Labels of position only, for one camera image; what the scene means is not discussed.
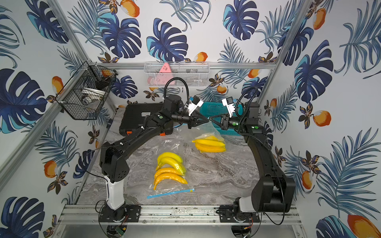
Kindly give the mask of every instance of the yellow banana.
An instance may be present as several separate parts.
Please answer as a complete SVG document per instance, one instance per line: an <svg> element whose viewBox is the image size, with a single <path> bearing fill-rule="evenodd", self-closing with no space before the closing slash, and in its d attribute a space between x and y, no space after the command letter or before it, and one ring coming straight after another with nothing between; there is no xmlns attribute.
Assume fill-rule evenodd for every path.
<svg viewBox="0 0 381 238"><path fill-rule="evenodd" d="M207 139L198 139L195 141L192 141L193 143L200 143L203 145L209 145L209 146L225 146L225 144L221 141L214 141L214 140L207 140Z"/></svg>
<svg viewBox="0 0 381 238"><path fill-rule="evenodd" d="M156 178L161 175L161 174L164 174L164 173L170 173L170 174L176 174L176 175L179 175L179 176L184 176L183 173L179 173L176 169L174 168L162 168L162 169L159 169L156 173L155 173L155 180Z"/></svg>
<svg viewBox="0 0 381 238"><path fill-rule="evenodd" d="M207 139L207 140L213 140L213 141L222 141L222 140L219 140L217 137L215 136L208 136L208 137L205 137L203 139Z"/></svg>
<svg viewBox="0 0 381 238"><path fill-rule="evenodd" d="M179 183L182 183L182 184L188 184L188 182L183 179L182 177L176 175L176 174L171 174L171 173L164 173L164 174L161 174L159 175L156 179L155 179L155 183L154 183L154 190L156 190L156 186L161 182L163 181L164 179L171 179L171 180L175 180Z"/></svg>
<svg viewBox="0 0 381 238"><path fill-rule="evenodd" d="M200 144L198 142L195 143L195 146L196 148L202 152L224 152L226 151L225 147L222 147L222 146L207 146L207 145L203 145L203 144Z"/></svg>
<svg viewBox="0 0 381 238"><path fill-rule="evenodd" d="M159 157L157 157L157 164L159 164L160 160L164 157L170 157L170 158L173 158L173 159L177 160L178 162L182 163L182 158L180 156L178 156L177 154L172 153L172 152L164 152L161 155L159 155Z"/></svg>
<svg viewBox="0 0 381 238"><path fill-rule="evenodd" d="M175 168L179 173L184 174L186 172L185 167L179 163L177 160L170 158L170 157L164 157L160 160L160 163L156 167L156 171L159 170L163 165L169 164L173 168Z"/></svg>

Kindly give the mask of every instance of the tropical wallpaper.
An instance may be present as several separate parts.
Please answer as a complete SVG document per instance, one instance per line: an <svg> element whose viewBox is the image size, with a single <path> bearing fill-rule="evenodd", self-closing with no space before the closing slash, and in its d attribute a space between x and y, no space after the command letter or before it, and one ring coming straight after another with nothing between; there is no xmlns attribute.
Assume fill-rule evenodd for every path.
<svg viewBox="0 0 381 238"><path fill-rule="evenodd" d="M68 22L93 62L276 62L300 2L291 0L68 0ZM161 102L142 70L119 70L114 103ZM211 70L209 85L191 88L204 101L258 96L265 69ZM185 96L183 88L169 93Z"/></svg>
<svg viewBox="0 0 381 238"><path fill-rule="evenodd" d="M261 102L307 237L381 237L380 9L313 0Z"/></svg>
<svg viewBox="0 0 381 238"><path fill-rule="evenodd" d="M0 3L0 167L59 97L81 60L45 1ZM50 237L73 204L113 116L60 112L0 192L0 237Z"/></svg>

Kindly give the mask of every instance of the marble surface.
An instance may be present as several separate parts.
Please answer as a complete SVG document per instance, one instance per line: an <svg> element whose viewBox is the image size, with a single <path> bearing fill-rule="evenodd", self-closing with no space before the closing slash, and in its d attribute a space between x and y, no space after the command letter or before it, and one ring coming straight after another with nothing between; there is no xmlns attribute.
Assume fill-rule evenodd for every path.
<svg viewBox="0 0 381 238"><path fill-rule="evenodd" d="M124 110L119 109L106 136L114 142L122 138L119 125ZM127 160L130 172L124 183L125 199L130 204L231 204L235 198L249 196L259 180L253 154L242 136L223 136L227 144L224 153L200 153L185 141L186 126L172 135L157 136L147 141ZM152 182L157 156L172 149L182 155L187 169L188 185L165 180L153 191ZM91 172L102 176L99 156ZM148 195L194 188L194 192L178 193L147 199ZM104 179L89 176L77 204L95 204L106 198Z"/></svg>

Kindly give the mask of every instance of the black cable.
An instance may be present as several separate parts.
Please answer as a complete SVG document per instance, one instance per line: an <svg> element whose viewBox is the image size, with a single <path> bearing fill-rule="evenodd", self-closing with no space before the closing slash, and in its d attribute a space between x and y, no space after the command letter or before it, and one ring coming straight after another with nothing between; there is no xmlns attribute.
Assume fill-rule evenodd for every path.
<svg viewBox="0 0 381 238"><path fill-rule="evenodd" d="M180 80L181 82L184 83L185 90L187 91L187 103L186 103L186 105L188 105L188 104L189 104L189 89L188 89L188 84L185 82L184 79L179 78L179 77L171 78L171 79L165 84L165 86L164 86L164 94L163 94L164 99L166 98L166 90L167 90L169 84L170 84L172 81L175 81L175 80ZM184 106L184 108L183 108L181 114L184 115L184 113L185 113L185 106Z"/></svg>

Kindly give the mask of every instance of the palm leaf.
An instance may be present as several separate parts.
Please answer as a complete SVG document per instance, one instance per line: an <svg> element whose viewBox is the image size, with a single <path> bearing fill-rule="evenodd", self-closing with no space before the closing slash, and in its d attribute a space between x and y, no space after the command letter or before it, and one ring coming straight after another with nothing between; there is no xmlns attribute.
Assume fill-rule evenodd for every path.
<svg viewBox="0 0 381 238"><path fill-rule="evenodd" d="M66 201L66 204L67 204L67 205L73 205L73 204L74 204L74 198L75 198L75 196L77 195L77 189L78 189L78 188L79 188L79 186L76 186L76 187L73 189L71 195L67 193L67 198L62 199L61 203L63 203L64 201Z"/></svg>
<svg viewBox="0 0 381 238"><path fill-rule="evenodd" d="M102 107L101 111L98 114L96 120L87 120L87 125L89 126L107 126L107 123L110 120L109 110L107 108Z"/></svg>
<svg viewBox="0 0 381 238"><path fill-rule="evenodd" d="M85 43L90 42L94 46L101 49L101 54L105 51L105 43L103 42L101 32L98 26L98 18L109 11L109 7L104 4L99 4L98 0L80 0L78 8L72 8L73 13L69 13L69 19L75 28L75 33L86 38Z"/></svg>
<svg viewBox="0 0 381 238"><path fill-rule="evenodd" d="M68 137L69 133L73 133L75 137ZM59 173L61 173L64 164L70 167L69 162L75 155L80 156L79 152L77 152L78 149L75 148L77 146L76 138L78 136L73 131L66 130L66 127L59 130L54 121L35 146L37 147L36 150L42 151L40 154L46 155L41 160L53 160L59 167Z"/></svg>
<svg viewBox="0 0 381 238"><path fill-rule="evenodd" d="M0 5L0 12L5 12L5 11L10 11L6 7L3 7ZM22 40L25 45L25 40L22 35L22 32L18 26L18 24L9 16L5 14L0 14L0 20L5 19L5 20L11 20L13 24L16 26L16 28L19 30ZM17 55L15 55L13 52L7 50L7 49L16 49L17 47L20 46L20 40L19 37L17 36L16 32L12 30L10 27L6 25L0 24L0 56L5 56L8 57L12 62L13 62L13 68L17 67L17 62L14 59L14 56L19 58Z"/></svg>
<svg viewBox="0 0 381 238"><path fill-rule="evenodd" d="M331 11L333 2L335 0L324 0L322 4L320 5L321 8L325 8L328 12Z"/></svg>
<svg viewBox="0 0 381 238"><path fill-rule="evenodd" d="M335 70L335 73L339 73L347 67L345 73L348 72L351 63L352 56L353 67L357 72L367 72L373 69L381 60L381 3L378 4L378 0L374 0L372 8L369 12L369 3L367 2L367 8L364 13L364 17L361 9L357 9L358 19L356 28L351 23L345 23L344 26L349 29L350 37L347 44L340 45L345 46L344 50L344 65Z"/></svg>
<svg viewBox="0 0 381 238"><path fill-rule="evenodd" d="M66 61L65 67L70 70L70 76L81 67L82 61L76 52L69 51L68 49L65 49L64 46L62 49L58 46L58 52L60 53L61 58Z"/></svg>
<svg viewBox="0 0 381 238"><path fill-rule="evenodd" d="M320 177L317 178L317 185L322 190L318 192L322 195L318 198L318 203L320 205L321 200L326 201L331 207L337 209L338 217L340 217L340 211L363 217L366 217L365 214L374 217L368 210L379 213L377 209L365 203L375 199L364 198L364 194L374 193L361 190L361 188L371 184L373 181L369 181L369 179L376 175L370 172L376 169L376 167L368 168L366 166L378 163L373 160L367 160L367 158L376 156L369 153L380 152L374 147L381 143L371 143L376 137L378 129L371 138L369 138L370 130L371 128L362 138L362 131L360 131L355 141L352 137L348 136L351 144L350 150L345 137L342 140L342 144L334 142L331 160L323 157L324 163L320 162L317 164L322 165L327 171L327 173L320 173Z"/></svg>
<svg viewBox="0 0 381 238"><path fill-rule="evenodd" d="M249 62L249 59L245 59L245 56L243 55L243 52L241 49L237 46L235 41L230 40L229 42L226 40L226 45L224 44L225 50L221 51L220 56L221 58L218 59L218 62L224 62L224 63L246 63ZM233 84L233 88L236 88L235 85L245 81L245 78L249 74L251 69L222 69L221 77L222 75L225 75L225 83L231 83Z"/></svg>
<svg viewBox="0 0 381 238"><path fill-rule="evenodd" d="M204 9L197 2L205 2L209 4L208 15L204 19L203 21L204 23L207 20L211 10L211 3L209 0L161 0L160 1L160 3L167 3L173 7L175 12L171 16L174 16L176 14L179 20L185 23L185 29L183 31L186 31L188 29L188 24L190 28L192 28L191 21L199 22L204 16Z"/></svg>
<svg viewBox="0 0 381 238"><path fill-rule="evenodd" d="M207 87L205 89L197 89L197 91L201 92L197 94L204 102L222 102L222 99L226 98L228 90L226 90L225 94L221 94L217 91L218 85L214 87Z"/></svg>
<svg viewBox="0 0 381 238"><path fill-rule="evenodd" d="M164 88L158 88L157 89L158 93L164 94ZM180 88L167 88L166 94L179 94L180 93Z"/></svg>
<svg viewBox="0 0 381 238"><path fill-rule="evenodd" d="M291 146L290 146L290 151L291 153L286 151L287 155L286 155L286 162L285 162L285 168L286 168L285 175L287 177L293 178L295 181L296 187L295 187L295 193L294 193L294 200L296 201L297 196L299 194L304 197L303 195L304 193L305 194L311 193L315 185L309 191L304 190L302 185L302 175L305 169L301 162L303 158L300 157L299 155L295 155L294 152L292 151Z"/></svg>
<svg viewBox="0 0 381 238"><path fill-rule="evenodd" d="M270 19L266 17L267 22L261 21L264 30L257 30L256 32L260 32L264 35L264 39L261 42L264 41L265 44L269 47L269 51L266 52L266 54L268 54L270 51L275 50L279 44L280 38L286 30L286 27L291 25L293 18L299 11L300 5L302 3L302 1L299 1L298 3L297 2L297 0L291 0L291 2L287 2L283 10L282 6L280 6L278 16L278 9L275 10L274 14L269 11Z"/></svg>
<svg viewBox="0 0 381 238"><path fill-rule="evenodd" d="M296 93L296 86L293 83L290 85L290 88L277 99L277 106L272 109L272 117L270 119L274 125L273 131L276 131L277 129L282 130L283 126L285 126L284 130L286 129L287 121L290 121L288 114L295 110L295 102L297 99L298 95Z"/></svg>

